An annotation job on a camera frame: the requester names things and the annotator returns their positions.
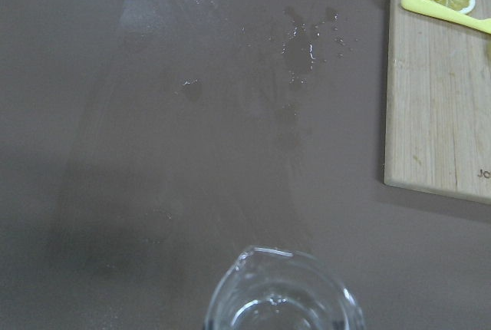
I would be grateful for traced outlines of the yellow plastic knife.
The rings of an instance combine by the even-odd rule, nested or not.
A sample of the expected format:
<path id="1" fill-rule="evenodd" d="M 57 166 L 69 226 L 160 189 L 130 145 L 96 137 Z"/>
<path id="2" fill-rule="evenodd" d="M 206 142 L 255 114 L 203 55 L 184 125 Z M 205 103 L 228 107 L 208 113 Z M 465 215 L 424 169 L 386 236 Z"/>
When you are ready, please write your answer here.
<path id="1" fill-rule="evenodd" d="M 477 19 L 431 0 L 400 0 L 400 5 L 409 12 L 448 21 L 484 33 L 490 33 L 490 19 Z"/>

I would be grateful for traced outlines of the clear glass measuring cup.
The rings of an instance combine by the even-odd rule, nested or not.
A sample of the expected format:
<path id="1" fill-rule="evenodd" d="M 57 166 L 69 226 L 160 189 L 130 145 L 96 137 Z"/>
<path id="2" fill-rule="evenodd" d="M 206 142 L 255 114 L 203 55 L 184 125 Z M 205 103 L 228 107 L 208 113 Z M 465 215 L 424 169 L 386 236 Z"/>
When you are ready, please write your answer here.
<path id="1" fill-rule="evenodd" d="M 346 285 L 314 256 L 250 246 L 220 279 L 204 329 L 365 329 Z"/>

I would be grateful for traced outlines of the top lemon slice on knife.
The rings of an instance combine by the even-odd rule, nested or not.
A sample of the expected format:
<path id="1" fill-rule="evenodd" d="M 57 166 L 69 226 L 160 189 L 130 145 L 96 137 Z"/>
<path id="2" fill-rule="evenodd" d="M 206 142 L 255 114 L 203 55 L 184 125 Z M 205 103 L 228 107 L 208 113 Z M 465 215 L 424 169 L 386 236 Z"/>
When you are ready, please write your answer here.
<path id="1" fill-rule="evenodd" d="M 491 62 L 491 41 L 488 41 L 488 43 L 486 45 L 486 56 L 487 56 L 489 62 Z"/>

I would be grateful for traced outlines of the wooden cutting board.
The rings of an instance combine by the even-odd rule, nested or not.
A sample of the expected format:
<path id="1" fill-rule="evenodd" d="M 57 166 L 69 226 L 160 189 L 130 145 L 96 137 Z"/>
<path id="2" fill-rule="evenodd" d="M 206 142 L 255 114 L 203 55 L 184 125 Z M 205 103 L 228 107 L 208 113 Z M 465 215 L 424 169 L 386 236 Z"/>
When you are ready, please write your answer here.
<path id="1" fill-rule="evenodd" d="M 386 184 L 490 201 L 488 41 L 390 0 Z"/>

